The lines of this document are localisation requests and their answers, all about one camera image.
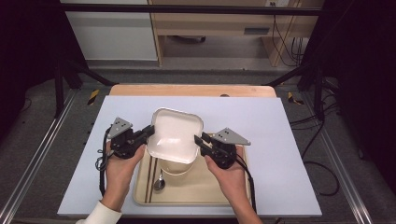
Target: metal frame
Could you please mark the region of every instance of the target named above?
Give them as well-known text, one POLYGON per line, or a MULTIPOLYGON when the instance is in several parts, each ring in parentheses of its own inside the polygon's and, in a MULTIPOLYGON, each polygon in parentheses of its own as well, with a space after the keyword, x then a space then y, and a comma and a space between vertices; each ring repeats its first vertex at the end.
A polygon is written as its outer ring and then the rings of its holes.
MULTIPOLYGON (((168 5, 112 5, 112 4, 43 4, 43 9, 61 8, 64 11, 85 11, 85 12, 147 12, 147 13, 199 13, 199 14, 247 14, 247 15, 294 15, 294 16, 329 16, 338 14, 337 11, 322 10, 321 8, 293 8, 293 7, 220 7, 220 6, 168 6, 168 5)), ((283 79, 289 79, 295 75, 300 74, 301 71, 307 69, 308 66, 302 66, 296 71, 292 71, 283 79)), ((57 68, 57 86, 62 85, 62 74, 57 68)), ((275 86, 281 80, 276 80, 271 83, 275 86)), ((6 206, 0 214, 1 223, 10 223, 14 217, 21 201, 29 189, 35 174, 37 173, 42 161, 44 160, 50 145, 53 142, 57 132, 62 126, 67 112, 73 103, 74 97, 77 94, 76 90, 69 92, 65 101, 65 107, 62 111, 61 105, 58 105, 59 116, 53 121, 41 145, 37 149, 36 154, 32 158, 28 168, 23 174, 18 186, 14 189, 12 195, 9 197, 6 206)), ((62 100, 63 97, 58 95, 57 98, 62 100)), ((372 223, 370 215, 361 200, 359 193, 352 180, 350 179, 345 167, 341 163, 335 148, 332 145, 329 135, 325 130, 322 131, 322 139, 327 146, 327 153, 331 159, 335 172, 341 179, 341 185, 346 193, 346 198, 352 208, 352 211, 359 223, 372 223)))
POLYGON ((37 174, 41 163, 43 162, 47 155, 47 152, 49 151, 53 140, 55 139, 58 131, 61 129, 61 126, 64 123, 64 120, 67 116, 68 111, 70 110, 71 105, 73 104, 77 92, 78 90, 70 90, 67 94, 67 98, 64 101, 64 110, 52 122, 49 130, 44 136, 44 139, 41 141, 40 146, 35 152, 35 155, 31 159, 29 165, 23 173, 20 182, 12 192, 11 196, 8 198, 6 205, 3 207, 3 210, 0 213, 0 223, 8 224, 12 221, 12 218, 14 218, 14 215, 17 212, 19 206, 21 205, 21 202, 26 195, 27 190, 35 179, 35 175, 37 174))
MULTIPOLYGON (((308 93, 303 92, 302 98, 306 102, 307 107, 311 114, 315 115, 314 106, 312 104, 312 100, 308 93)), ((322 142, 325 146, 326 154, 330 159, 334 172, 340 180, 340 185, 343 188, 343 191, 346 195, 346 199, 349 202, 349 206, 352 209, 353 214, 355 215, 356 220, 359 224, 371 224, 373 223, 369 212, 364 205, 361 196, 358 193, 355 185, 353 184, 350 175, 345 168, 344 164, 341 162, 340 156, 337 153, 336 148, 332 144, 332 139, 326 131, 326 127, 320 131, 322 142)))

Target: white sleeve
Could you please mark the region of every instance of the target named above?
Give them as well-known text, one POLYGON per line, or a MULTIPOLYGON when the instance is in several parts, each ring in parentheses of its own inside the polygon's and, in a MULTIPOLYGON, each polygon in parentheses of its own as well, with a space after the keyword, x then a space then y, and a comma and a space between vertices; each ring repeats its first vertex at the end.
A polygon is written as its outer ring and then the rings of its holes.
POLYGON ((116 224, 121 215, 98 202, 87 219, 79 220, 76 224, 116 224))

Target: metal spoon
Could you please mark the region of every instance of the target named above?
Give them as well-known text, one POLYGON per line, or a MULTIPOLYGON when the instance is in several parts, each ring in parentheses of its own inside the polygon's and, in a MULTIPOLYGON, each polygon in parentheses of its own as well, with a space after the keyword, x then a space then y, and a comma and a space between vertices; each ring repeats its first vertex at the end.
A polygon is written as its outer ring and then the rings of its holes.
POLYGON ((163 179, 163 169, 160 171, 160 177, 154 183, 155 190, 162 190, 165 188, 165 180, 163 179))

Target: hand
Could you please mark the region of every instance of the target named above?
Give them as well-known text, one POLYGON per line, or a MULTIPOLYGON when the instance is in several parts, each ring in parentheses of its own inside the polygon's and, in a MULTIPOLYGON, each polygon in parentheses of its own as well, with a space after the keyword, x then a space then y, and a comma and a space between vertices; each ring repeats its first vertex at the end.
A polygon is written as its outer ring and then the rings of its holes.
MULTIPOLYGON (((236 146, 236 153, 243 158, 244 149, 236 146)), ((205 156, 205 160, 207 168, 219 181, 220 189, 230 203, 248 199, 244 168, 235 162, 230 168, 223 170, 209 156, 205 156)))
MULTIPOLYGON (((236 153, 243 158, 244 149, 236 146, 236 153)), ((247 196, 244 168, 235 162, 230 168, 223 170, 209 156, 205 156, 205 160, 207 168, 219 181, 220 189, 230 202, 239 224, 262 224, 247 196)))
MULTIPOLYGON (((106 167, 106 193, 101 201, 102 205, 120 212, 125 197, 129 191, 134 168, 145 154, 146 145, 140 146, 131 159, 124 160, 112 156, 106 167)), ((110 150, 110 142, 106 145, 106 152, 110 150)))

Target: white bowl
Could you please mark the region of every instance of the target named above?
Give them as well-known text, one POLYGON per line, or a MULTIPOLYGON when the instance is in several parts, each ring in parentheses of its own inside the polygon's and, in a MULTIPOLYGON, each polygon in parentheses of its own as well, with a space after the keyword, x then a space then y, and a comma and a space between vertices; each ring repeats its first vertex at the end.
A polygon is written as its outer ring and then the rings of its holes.
POLYGON ((199 147, 194 136, 201 136, 204 122, 200 117, 167 108, 158 109, 152 116, 155 134, 148 139, 148 153, 161 160, 192 163, 199 147))

